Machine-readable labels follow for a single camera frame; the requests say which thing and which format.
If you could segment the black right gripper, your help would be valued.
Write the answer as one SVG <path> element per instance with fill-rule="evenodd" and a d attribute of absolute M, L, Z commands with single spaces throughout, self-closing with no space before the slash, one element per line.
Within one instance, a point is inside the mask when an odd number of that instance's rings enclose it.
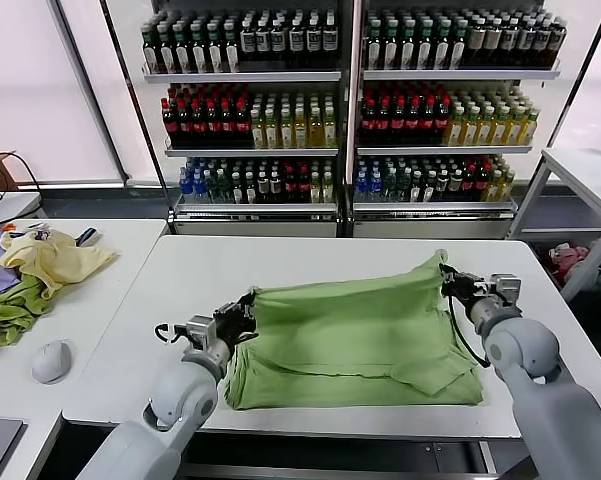
<path fill-rule="evenodd" d="M 489 285 L 484 278 L 458 272 L 454 267 L 443 263 L 439 264 L 439 269 L 444 280 L 443 296 L 456 298 L 461 303 L 475 303 L 489 295 Z"/>

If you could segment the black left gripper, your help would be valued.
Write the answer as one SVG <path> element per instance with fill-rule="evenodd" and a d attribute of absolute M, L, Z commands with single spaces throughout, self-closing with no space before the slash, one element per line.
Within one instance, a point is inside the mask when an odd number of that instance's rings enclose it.
<path fill-rule="evenodd" d="M 249 341 L 258 337 L 256 320 L 252 318 L 255 296 L 254 292 L 245 293 L 239 299 L 228 302 L 214 311 L 216 336 L 229 350 L 234 350 L 239 341 Z"/>

